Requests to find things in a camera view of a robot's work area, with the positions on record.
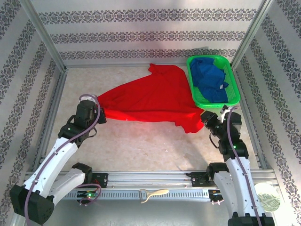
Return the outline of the green plastic basket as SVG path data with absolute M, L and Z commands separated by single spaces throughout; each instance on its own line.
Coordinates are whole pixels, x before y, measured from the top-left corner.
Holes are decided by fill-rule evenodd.
M 209 57 L 214 59 L 214 65 L 216 65 L 218 68 L 223 69 L 226 73 L 225 75 L 225 82 L 227 82 L 229 85 L 225 89 L 227 96 L 228 96 L 228 102 L 227 103 L 210 103 L 208 100 L 206 100 L 203 95 L 200 93 L 199 89 L 193 85 L 191 72 L 190 72 L 190 63 L 194 58 L 197 57 Z M 199 108 L 202 109 L 209 109 L 209 108 L 222 108 L 224 105 L 228 106 L 234 106 L 239 103 L 240 101 L 240 93 L 235 81 L 235 77 L 233 75 L 230 63 L 228 59 L 226 59 L 223 56 L 220 55 L 196 55 L 191 56 L 187 59 L 187 69 L 188 69 L 188 77 L 189 77 L 189 83 L 190 83 L 190 89 L 192 93 L 192 98 Z

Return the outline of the red t-shirt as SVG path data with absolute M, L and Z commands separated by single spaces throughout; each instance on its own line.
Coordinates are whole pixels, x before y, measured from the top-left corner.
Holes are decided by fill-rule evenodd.
M 106 117 L 122 121 L 173 122 L 185 133 L 197 133 L 204 124 L 183 69 L 150 64 L 150 75 L 122 84 L 98 96 Z

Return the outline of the blue t-shirt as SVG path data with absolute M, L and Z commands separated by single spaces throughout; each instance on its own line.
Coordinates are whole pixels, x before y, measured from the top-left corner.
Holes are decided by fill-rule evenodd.
M 228 96 L 223 69 L 214 65 L 214 59 L 209 57 L 197 57 L 190 63 L 192 82 L 203 97 L 210 103 L 227 103 Z

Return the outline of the circuit board with white plugs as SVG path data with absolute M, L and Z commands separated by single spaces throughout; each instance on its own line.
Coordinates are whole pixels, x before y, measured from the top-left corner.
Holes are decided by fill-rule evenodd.
M 219 189 L 217 190 L 209 189 L 208 192 L 209 192 L 209 197 L 211 199 L 223 199 L 223 196 Z

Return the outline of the circuit board with green light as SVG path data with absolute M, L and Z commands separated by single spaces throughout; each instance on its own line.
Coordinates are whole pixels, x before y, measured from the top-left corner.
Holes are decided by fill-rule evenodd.
M 77 198 L 94 198 L 98 195 L 97 191 L 77 191 Z

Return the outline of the white green round disc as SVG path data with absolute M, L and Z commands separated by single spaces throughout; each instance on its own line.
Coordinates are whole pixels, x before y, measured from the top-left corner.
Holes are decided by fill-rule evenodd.
M 280 195 L 271 184 L 257 183 L 254 188 L 261 206 L 266 212 L 278 210 L 281 204 Z

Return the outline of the beige peeler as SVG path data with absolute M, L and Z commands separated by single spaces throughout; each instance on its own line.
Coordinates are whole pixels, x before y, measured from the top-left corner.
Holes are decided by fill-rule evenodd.
M 141 204 L 146 203 L 153 196 L 165 195 L 168 193 L 169 193 L 168 189 L 160 189 L 160 190 L 156 190 L 156 191 L 148 191 L 146 189 L 140 189 L 138 192 Z

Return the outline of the aluminium side rail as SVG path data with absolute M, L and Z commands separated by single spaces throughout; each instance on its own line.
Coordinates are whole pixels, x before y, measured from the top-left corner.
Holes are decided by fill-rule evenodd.
M 260 139 L 258 138 L 258 134 L 256 132 L 256 127 L 254 127 L 254 124 L 252 121 L 252 116 L 249 112 L 248 103 L 246 101 L 245 94 L 244 94 L 243 88 L 240 84 L 240 80 L 236 73 L 236 70 L 233 70 L 233 75 L 235 77 L 235 81 L 237 83 L 237 87 L 238 87 L 238 90 L 240 93 L 240 101 L 239 101 L 240 109 L 241 109 L 242 114 L 245 119 L 246 128 L 248 131 L 248 135 L 250 137 L 250 141 L 252 144 L 254 155 L 257 160 L 258 167 L 262 170 L 270 170 L 271 166 L 268 164 L 268 162 L 264 156 L 264 153 L 261 149 L 261 142 L 260 142 Z
M 37 169 L 42 157 L 45 156 L 48 151 L 48 144 L 51 138 L 55 117 L 62 97 L 67 74 L 68 74 L 68 68 L 66 68 L 63 72 L 60 73 L 56 81 L 55 87 L 53 88 L 53 92 L 48 105 L 48 110 L 46 112 L 42 130 L 39 136 L 39 141 L 36 146 L 37 152 L 35 154 L 33 164 L 30 167 L 31 170 Z

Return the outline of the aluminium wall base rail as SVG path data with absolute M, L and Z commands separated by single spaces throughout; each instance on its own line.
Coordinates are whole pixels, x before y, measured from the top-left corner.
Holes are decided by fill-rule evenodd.
M 67 65 L 66 69 L 72 68 L 119 68 L 119 67 L 148 67 L 151 63 L 138 63 L 138 64 L 92 64 L 92 65 Z M 186 63 L 153 63 L 157 65 L 176 65 L 186 67 Z

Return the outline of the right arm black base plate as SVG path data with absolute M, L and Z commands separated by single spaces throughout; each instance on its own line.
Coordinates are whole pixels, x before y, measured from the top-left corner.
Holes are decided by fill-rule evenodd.
M 190 172 L 186 173 L 191 180 L 192 187 L 222 187 L 232 186 L 233 182 L 230 173 L 219 172 Z

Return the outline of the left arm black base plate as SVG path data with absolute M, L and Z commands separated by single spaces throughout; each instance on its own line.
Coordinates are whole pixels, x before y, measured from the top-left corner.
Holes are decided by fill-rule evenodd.
M 71 189 L 80 187 L 96 187 L 96 185 L 99 185 L 101 188 L 106 188 L 108 183 L 108 174 L 73 171 L 63 176 L 62 179 L 64 184 Z

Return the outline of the aluminium mounting rail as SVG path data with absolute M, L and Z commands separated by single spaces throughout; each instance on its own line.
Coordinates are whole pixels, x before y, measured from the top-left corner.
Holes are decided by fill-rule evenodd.
M 93 171 L 93 173 L 107 173 L 108 190 L 180 190 L 180 189 L 200 189 L 201 187 L 192 187 L 191 180 L 186 173 L 189 171 Z M 254 184 L 268 183 L 278 188 L 279 183 L 276 174 L 272 169 L 252 169 L 251 174 Z

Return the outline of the aluminium frame post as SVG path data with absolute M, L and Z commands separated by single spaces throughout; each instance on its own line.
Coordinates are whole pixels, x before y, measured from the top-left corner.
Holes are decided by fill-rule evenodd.
M 19 0 L 22 7 L 24 8 L 27 16 L 31 20 L 32 24 L 34 25 L 38 35 L 40 36 L 41 40 L 44 42 L 45 46 L 47 47 L 51 57 L 54 59 L 56 65 L 60 69 L 60 71 L 65 71 L 66 66 L 53 42 L 49 33 L 47 32 L 39 14 L 37 13 L 35 7 L 32 4 L 31 0 Z
M 271 8 L 272 4 L 274 3 L 275 0 L 262 0 L 261 4 L 252 20 L 250 23 L 246 34 L 240 43 L 232 61 L 231 61 L 231 68 L 232 70 L 235 70 L 240 63 L 242 57 L 244 56 L 245 52 L 249 48 L 249 45 L 253 38 L 255 37 L 257 31 L 259 30 L 261 23 L 263 22 L 265 16 L 269 12 L 269 9 Z

